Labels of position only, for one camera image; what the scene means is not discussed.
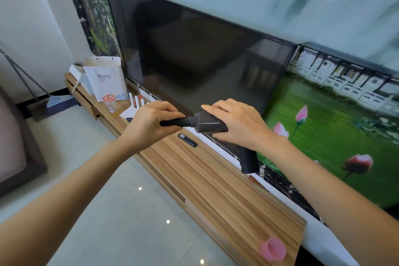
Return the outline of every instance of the pink cup lid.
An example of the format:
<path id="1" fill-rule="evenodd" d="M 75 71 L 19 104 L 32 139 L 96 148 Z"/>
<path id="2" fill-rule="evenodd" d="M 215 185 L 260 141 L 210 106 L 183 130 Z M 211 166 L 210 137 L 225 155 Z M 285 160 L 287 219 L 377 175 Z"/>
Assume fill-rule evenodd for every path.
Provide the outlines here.
<path id="1" fill-rule="evenodd" d="M 115 95 L 108 94 L 108 95 L 105 95 L 104 97 L 102 97 L 102 99 L 105 102 L 112 102 L 115 100 Z"/>
<path id="2" fill-rule="evenodd" d="M 261 254 L 269 262 L 281 261 L 286 254 L 285 245 L 279 238 L 269 238 L 261 245 Z"/>

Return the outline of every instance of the plastic cup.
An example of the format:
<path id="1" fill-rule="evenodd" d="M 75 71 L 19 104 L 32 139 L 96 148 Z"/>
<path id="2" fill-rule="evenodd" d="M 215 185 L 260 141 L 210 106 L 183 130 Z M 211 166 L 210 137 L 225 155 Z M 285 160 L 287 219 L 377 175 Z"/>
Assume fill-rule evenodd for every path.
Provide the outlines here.
<path id="1" fill-rule="evenodd" d="M 102 100 L 105 102 L 105 105 L 107 106 L 108 110 L 110 113 L 116 113 L 117 112 L 117 106 L 115 103 L 115 95 L 105 95 L 102 97 Z"/>
<path id="2" fill-rule="evenodd" d="M 269 262 L 281 261 L 286 252 L 285 245 L 279 238 L 269 238 L 261 245 L 261 254 Z"/>

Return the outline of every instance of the hand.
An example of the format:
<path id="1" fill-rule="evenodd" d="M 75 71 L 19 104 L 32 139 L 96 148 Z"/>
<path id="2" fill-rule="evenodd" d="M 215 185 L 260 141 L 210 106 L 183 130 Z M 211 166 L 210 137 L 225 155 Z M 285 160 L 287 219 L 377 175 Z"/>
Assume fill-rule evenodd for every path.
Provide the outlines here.
<path id="1" fill-rule="evenodd" d="M 182 130 L 182 127 L 162 127 L 159 122 L 185 117 L 166 101 L 155 101 L 140 107 L 132 122 L 118 138 L 118 142 L 131 154 L 138 153 L 166 136 Z"/>
<path id="2" fill-rule="evenodd" d="M 265 144 L 272 144 L 278 137 L 267 127 L 259 112 L 245 103 L 227 99 L 220 100 L 212 106 L 202 105 L 201 107 L 222 120 L 229 128 L 228 132 L 212 135 L 220 141 L 260 151 Z"/>

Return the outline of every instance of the handheld vacuum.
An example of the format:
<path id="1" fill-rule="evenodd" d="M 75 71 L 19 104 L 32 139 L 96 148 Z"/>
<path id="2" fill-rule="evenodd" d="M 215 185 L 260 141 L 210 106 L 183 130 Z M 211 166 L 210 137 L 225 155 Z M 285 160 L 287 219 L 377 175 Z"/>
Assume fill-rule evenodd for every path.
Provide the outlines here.
<path id="1" fill-rule="evenodd" d="M 186 116 L 160 122 L 161 126 L 194 127 L 197 133 L 222 133 L 228 132 L 227 125 L 210 113 L 199 110 L 194 116 Z M 242 146 L 237 146 L 238 158 L 241 165 L 241 172 L 245 174 L 259 171 L 259 163 L 256 152 Z"/>

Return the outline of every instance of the black tv frame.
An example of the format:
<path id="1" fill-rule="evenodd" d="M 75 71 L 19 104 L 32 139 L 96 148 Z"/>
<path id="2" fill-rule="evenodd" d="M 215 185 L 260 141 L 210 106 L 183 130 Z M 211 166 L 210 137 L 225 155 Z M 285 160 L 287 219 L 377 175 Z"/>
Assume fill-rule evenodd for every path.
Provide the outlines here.
<path id="1" fill-rule="evenodd" d="M 124 71 L 125 77 L 127 77 L 131 82 L 133 82 L 134 84 L 136 84 L 137 87 L 141 88 L 142 90 L 144 90 L 145 92 L 147 92 L 149 95 L 151 95 L 154 99 L 163 101 L 163 99 L 162 99 L 161 97 L 159 97 L 158 95 L 152 93 L 149 89 L 145 88 L 140 82 L 136 81 L 134 78 L 130 77 L 130 76 L 127 74 L 126 64 L 125 64 L 125 62 L 124 62 L 124 56 L 123 56 L 123 52 L 122 52 L 121 41 L 120 41 L 120 39 L 119 39 L 119 35 L 118 35 L 117 28 L 116 28 L 116 25 L 115 25 L 115 20 L 114 20 L 114 15 L 113 15 L 113 13 L 112 13 L 111 3 L 110 3 L 109 0 L 107 0 L 107 1 L 108 1 L 108 4 L 110 5 L 109 8 L 110 8 L 110 11 L 111 11 L 112 23 L 114 24 L 114 28 L 115 28 L 115 31 L 116 31 L 116 33 L 117 33 L 118 45 L 119 45 L 120 50 L 121 50 L 121 53 L 122 53 L 122 55 L 121 55 L 122 57 L 121 57 L 121 58 L 122 58 L 122 60 L 123 60 L 123 71 Z M 208 13 L 206 13 L 206 12 L 202 12 L 202 11 L 199 11 L 199 10 L 196 10 L 196 9 L 193 9 L 193 8 L 190 8 L 190 7 L 188 7 L 188 6 L 182 5 L 182 4 L 180 4 L 180 3 L 177 3 L 177 2 L 174 2 L 174 1 L 171 1 L 171 0 L 163 0 L 163 1 L 168 1 L 168 2 L 173 3 L 173 4 L 175 4 L 175 5 L 181 6 L 181 7 L 182 7 L 183 9 L 185 9 L 185 10 L 188 10 L 188 11 L 191 11 L 191 12 L 194 12 L 194 13 L 197 13 L 197 14 L 201 14 L 201 15 L 203 15 L 203 16 L 206 16 L 206 17 L 211 18 L 211 19 L 213 19 L 213 20 L 216 20 L 216 21 L 218 21 L 218 22 L 222 22 L 222 23 L 225 23 L 225 24 L 228 24 L 228 25 L 233 25 L 233 26 L 235 26 L 235 27 L 237 27 L 237 28 L 239 28 L 239 29 L 243 29 L 243 30 L 245 30 L 245 31 L 250 31 L 250 32 L 259 34 L 259 35 L 261 35 L 262 37 L 264 37 L 265 39 L 269 39 L 269 40 L 272 40 L 272 41 L 275 41 L 275 42 L 282 43 L 282 44 L 287 45 L 287 46 L 289 46 L 289 47 L 292 47 L 291 54 L 289 55 L 289 57 L 287 57 L 286 61 L 285 61 L 284 64 L 282 65 L 282 68 L 281 68 L 281 71 L 280 71 L 280 73 L 279 73 L 279 76 L 278 76 L 278 78 L 276 79 L 275 83 L 274 83 L 273 86 L 272 86 L 272 91 L 271 91 L 271 92 L 272 92 L 272 93 L 274 92 L 274 90 L 275 90 L 275 88 L 276 88 L 278 82 L 280 81 L 282 75 L 285 73 L 285 71 L 286 71 L 288 65 L 290 64 L 290 62 L 291 62 L 291 60 L 292 60 L 292 57 L 294 56 L 295 51 L 297 50 L 298 45 L 297 45 L 296 43 L 293 43 L 293 42 L 288 41 L 288 40 L 285 40 L 285 39 L 278 38 L 278 37 L 276 37 L 276 36 L 272 36 L 272 35 L 263 33 L 263 32 L 261 32 L 261 31 L 257 31 L 257 30 L 255 30 L 255 29 L 252 29 L 252 28 L 247 27 L 247 26 L 239 25 L 239 24 L 237 24 L 237 23 L 235 23 L 235 22 L 231 22 L 231 21 L 228 21 L 228 20 L 223 19 L 223 18 L 221 18 L 221 17 L 217 17 L 217 16 L 214 16 L 214 15 L 208 14 Z M 262 115 L 263 112 L 265 111 L 266 106 L 267 106 L 267 103 L 268 103 L 268 101 L 269 101 L 271 95 L 272 95 L 272 94 L 270 94 L 270 96 L 267 97 L 267 98 L 265 99 L 265 102 L 264 102 L 263 105 L 262 105 L 261 112 L 259 112 L 261 115 Z M 212 140 L 212 142 L 214 142 L 214 143 L 216 143 L 218 146 L 222 147 L 222 148 L 223 148 L 225 151 L 227 151 L 231 156 L 233 156 L 234 158 L 236 158 L 236 159 L 238 160 L 238 154 L 237 154 L 235 151 L 233 151 L 231 148 L 227 147 L 227 146 L 226 146 L 224 143 L 222 143 L 221 141 L 219 141 L 219 140 L 217 140 L 216 138 L 212 137 L 211 134 L 205 134 L 205 135 L 207 136 L 207 138 L 209 138 L 210 140 Z"/>

